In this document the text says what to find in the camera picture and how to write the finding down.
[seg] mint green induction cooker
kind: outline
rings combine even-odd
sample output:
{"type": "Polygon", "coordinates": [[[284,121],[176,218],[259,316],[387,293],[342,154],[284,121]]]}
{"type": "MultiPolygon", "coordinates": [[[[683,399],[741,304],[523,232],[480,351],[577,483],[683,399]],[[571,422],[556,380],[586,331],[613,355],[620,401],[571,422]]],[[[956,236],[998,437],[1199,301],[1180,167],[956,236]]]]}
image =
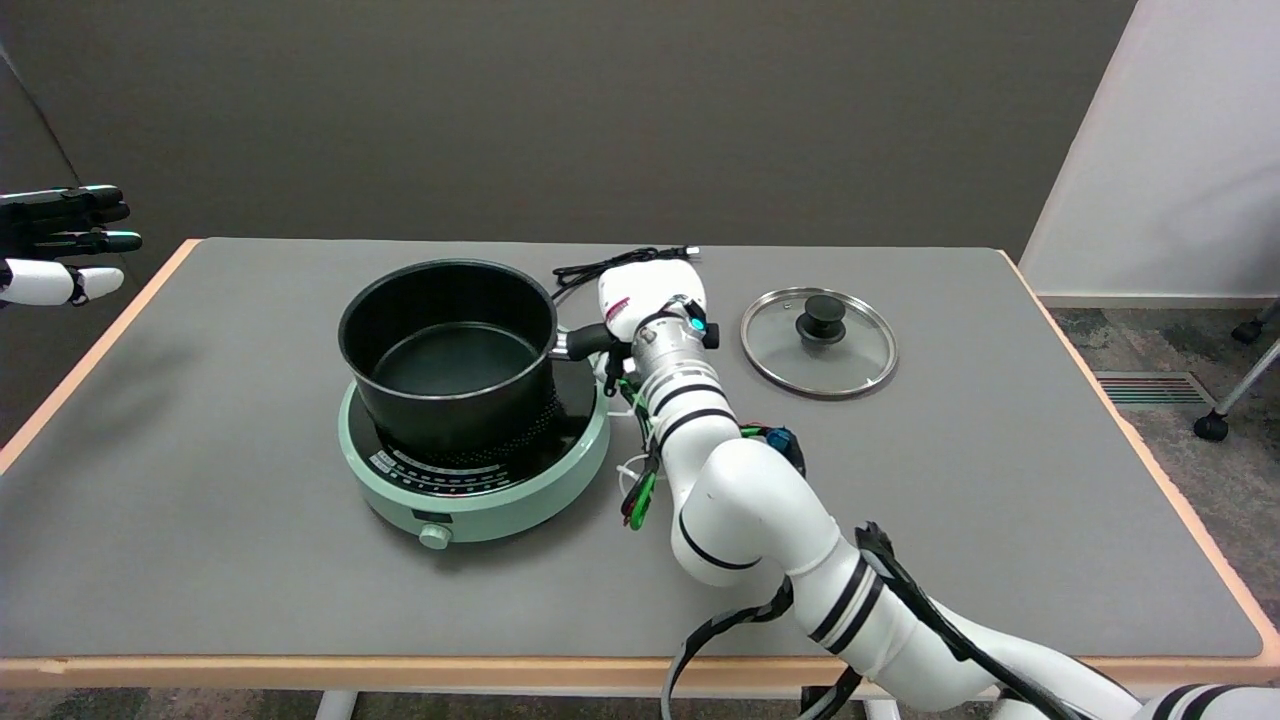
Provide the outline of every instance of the mint green induction cooker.
{"type": "Polygon", "coordinates": [[[550,429],[506,461],[439,462],[389,446],[356,384],[342,398],[338,439],[365,501],[431,550],[527,530],[567,507],[609,445],[608,401],[586,363],[556,363],[550,429]]]}

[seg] gray table mat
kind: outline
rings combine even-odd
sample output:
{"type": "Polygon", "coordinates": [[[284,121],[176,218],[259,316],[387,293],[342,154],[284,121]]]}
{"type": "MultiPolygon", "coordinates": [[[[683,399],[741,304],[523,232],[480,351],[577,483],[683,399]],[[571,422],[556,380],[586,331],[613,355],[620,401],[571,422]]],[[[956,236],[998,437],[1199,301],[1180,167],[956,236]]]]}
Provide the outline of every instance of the gray table mat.
{"type": "MultiPolygon", "coordinates": [[[[335,441],[337,323],[401,265],[550,268],[616,246],[201,243],[0,479],[0,655],[666,656],[767,600],[668,548],[671,501],[621,525],[616,473],[517,538],[425,551],[361,501],[335,441]]],[[[959,612],[1092,656],[1253,656],[1260,638],[995,251],[705,249],[739,416],[786,424],[850,533],[867,519],[959,612]],[[786,286],[870,302],[897,333],[882,391],[805,401],[756,375],[736,325],[786,286]]],[[[593,322],[594,290],[562,322],[593,322]]],[[[635,454],[616,420],[607,468],[635,454]]],[[[718,655],[819,655],[787,619],[718,655]]]]}

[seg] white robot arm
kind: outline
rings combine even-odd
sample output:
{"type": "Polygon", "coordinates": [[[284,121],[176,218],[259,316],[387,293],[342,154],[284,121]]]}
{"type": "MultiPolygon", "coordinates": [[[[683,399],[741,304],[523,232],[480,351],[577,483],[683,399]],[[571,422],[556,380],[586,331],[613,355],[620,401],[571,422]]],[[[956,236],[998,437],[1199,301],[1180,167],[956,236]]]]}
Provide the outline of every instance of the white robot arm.
{"type": "Polygon", "coordinates": [[[119,290],[118,268],[56,259],[137,250],[137,233],[104,229],[128,215],[124,195],[109,184],[0,195],[0,306],[83,305],[119,290]]]}
{"type": "MultiPolygon", "coordinates": [[[[896,565],[891,548],[884,552],[887,538],[874,524],[859,529],[856,544],[849,542],[794,461],[742,437],[707,360],[707,333],[714,328],[705,320],[705,292],[689,263],[614,268],[600,277],[598,290],[605,327],[628,343],[637,375],[632,384],[639,386],[653,448],[671,487],[672,551],[698,580],[731,585],[762,559],[778,562],[801,630],[916,710],[946,710],[998,685],[1005,689],[993,712],[998,720],[1216,720],[1252,717],[1249,712],[1263,708],[1266,716],[1280,717],[1280,691],[1257,688],[1184,688],[1143,706],[1071,657],[928,600],[896,565]]],[[[781,610],[785,606],[756,609],[755,620],[781,610]]],[[[686,661],[673,665],[671,682],[686,661]]],[[[808,716],[824,717],[827,710],[835,712],[819,702],[808,716]]],[[[666,702],[663,712],[668,716],[666,702]]]]}

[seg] table edge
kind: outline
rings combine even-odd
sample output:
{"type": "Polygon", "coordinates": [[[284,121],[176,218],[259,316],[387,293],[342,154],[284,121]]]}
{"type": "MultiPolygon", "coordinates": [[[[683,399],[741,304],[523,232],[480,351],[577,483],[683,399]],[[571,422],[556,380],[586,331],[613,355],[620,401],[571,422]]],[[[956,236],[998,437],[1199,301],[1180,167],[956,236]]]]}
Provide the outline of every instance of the table edge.
{"type": "MultiPolygon", "coordinates": [[[[187,240],[165,261],[119,318],[102,333],[14,437],[0,448],[0,474],[18,459],[93,366],[128,329],[201,240],[187,240]]],[[[1085,657],[1125,685],[1192,682],[1268,682],[1280,675],[1280,633],[1231,568],[1203,521],[1156,461],[1151,448],[1107,397],[1093,372],[1066,338],[1014,261],[1000,255],[1021,282],[1044,320],[1089,379],[1102,405],[1124,432],[1152,479],[1169,498],[1201,551],[1262,641],[1256,657],[1085,657]]],[[[668,659],[616,657],[347,657],[347,656],[102,656],[0,659],[0,688],[36,687],[284,687],[407,688],[654,688],[668,659]]],[[[690,664],[689,689],[745,689],[831,684],[844,665],[829,657],[709,657],[690,664]]]]}

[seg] glass lid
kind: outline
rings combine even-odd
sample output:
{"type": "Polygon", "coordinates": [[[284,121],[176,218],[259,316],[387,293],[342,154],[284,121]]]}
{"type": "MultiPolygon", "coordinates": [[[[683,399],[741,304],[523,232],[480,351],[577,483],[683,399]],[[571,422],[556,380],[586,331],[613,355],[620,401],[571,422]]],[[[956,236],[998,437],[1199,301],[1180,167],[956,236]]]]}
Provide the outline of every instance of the glass lid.
{"type": "Polygon", "coordinates": [[[852,397],[888,380],[897,341],[856,297],[819,287],[767,292],[742,315],[746,357],[774,383],[812,397],[852,397]]]}

